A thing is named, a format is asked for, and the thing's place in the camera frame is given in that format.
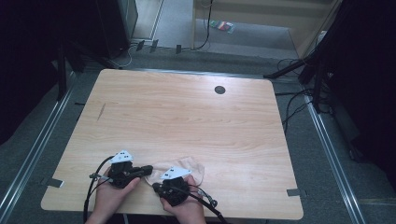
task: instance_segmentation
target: wood grain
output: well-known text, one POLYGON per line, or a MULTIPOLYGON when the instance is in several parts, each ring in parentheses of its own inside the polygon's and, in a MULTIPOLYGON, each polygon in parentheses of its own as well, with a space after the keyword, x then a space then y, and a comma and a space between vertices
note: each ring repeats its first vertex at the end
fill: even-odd
MULTIPOLYGON (((48 188, 42 207, 81 211, 88 175, 122 149, 134 166, 194 157, 205 167, 201 187, 225 217, 303 216, 300 198, 287 194, 297 186, 268 80, 102 71, 54 174, 64 186, 48 188)), ((145 181, 119 212, 169 215, 145 181)))

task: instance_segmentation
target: metal frame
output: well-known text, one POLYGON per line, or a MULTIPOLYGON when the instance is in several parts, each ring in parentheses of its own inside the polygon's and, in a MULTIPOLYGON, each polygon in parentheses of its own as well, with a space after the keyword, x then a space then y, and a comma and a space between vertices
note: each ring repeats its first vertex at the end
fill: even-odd
POLYGON ((49 115, 49 118, 41 129, 40 134, 38 135, 33 146, 31 147, 29 154, 23 162, 20 170, 15 176, 13 182, 8 186, 7 192, 0 204, 0 223, 7 223, 7 220, 11 215, 15 204, 20 198, 23 189, 29 180, 29 177, 32 175, 32 172, 35 169, 35 165, 40 159, 40 156, 44 151, 47 142, 50 139, 53 129, 58 123, 60 116, 64 112, 64 108, 67 105, 73 87, 75 86, 74 84, 76 83, 76 74, 74 72, 71 74, 70 83, 70 89, 60 101, 56 102, 49 115))
MULTIPOLYGON (((311 99, 308 96, 305 96, 304 99, 307 103, 311 102, 311 99)), ((321 116, 316 112, 312 104, 308 105, 308 110, 312 120, 314 121, 315 127, 317 128, 320 142, 323 145, 323 149, 326 153, 330 167, 332 168, 332 173, 334 174, 335 181, 337 182, 338 188, 340 189, 341 196, 344 199, 346 210, 350 215, 352 223, 366 223, 358 200, 356 199, 355 193, 353 192, 353 189, 350 186, 349 181, 347 180, 347 176, 344 172, 343 166, 338 160, 337 154, 332 145, 332 139, 327 133, 321 116)))

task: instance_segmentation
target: scratch mark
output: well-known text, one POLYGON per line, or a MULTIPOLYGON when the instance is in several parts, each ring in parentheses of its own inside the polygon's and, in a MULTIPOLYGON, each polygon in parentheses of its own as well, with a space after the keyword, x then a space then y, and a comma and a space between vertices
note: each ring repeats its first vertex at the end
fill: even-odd
POLYGON ((106 106, 106 103, 102 106, 102 109, 100 110, 100 113, 99 113, 99 117, 98 117, 98 119, 96 121, 98 121, 99 118, 102 116, 103 111, 105 110, 105 106, 106 106))

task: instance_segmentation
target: light floor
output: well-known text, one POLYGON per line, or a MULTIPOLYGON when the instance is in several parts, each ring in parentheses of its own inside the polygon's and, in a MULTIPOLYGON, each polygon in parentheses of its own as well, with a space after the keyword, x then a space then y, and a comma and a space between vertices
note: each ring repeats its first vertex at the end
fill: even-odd
MULTIPOLYGON (((192 0, 136 0, 139 19, 134 39, 158 39, 165 48, 191 47, 192 0)), ((201 49, 207 52, 273 59, 298 58, 288 28, 229 21, 231 34, 210 28, 209 38, 201 49)), ((196 20, 195 47, 206 39, 207 20, 196 20)))

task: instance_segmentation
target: black panel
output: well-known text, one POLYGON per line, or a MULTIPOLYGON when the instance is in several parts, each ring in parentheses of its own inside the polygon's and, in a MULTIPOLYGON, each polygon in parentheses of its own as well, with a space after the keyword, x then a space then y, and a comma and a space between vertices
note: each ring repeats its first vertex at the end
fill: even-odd
POLYGON ((390 1, 355 2, 327 52, 334 73, 328 84, 359 130, 348 141, 396 187, 396 6, 390 1))
POLYGON ((70 39, 106 58, 129 48, 137 21, 134 0, 88 0, 73 5, 64 18, 70 39))
POLYGON ((56 48, 45 5, 10 2, 3 1, 0 6, 0 144, 12 136, 57 81, 50 62, 56 48))

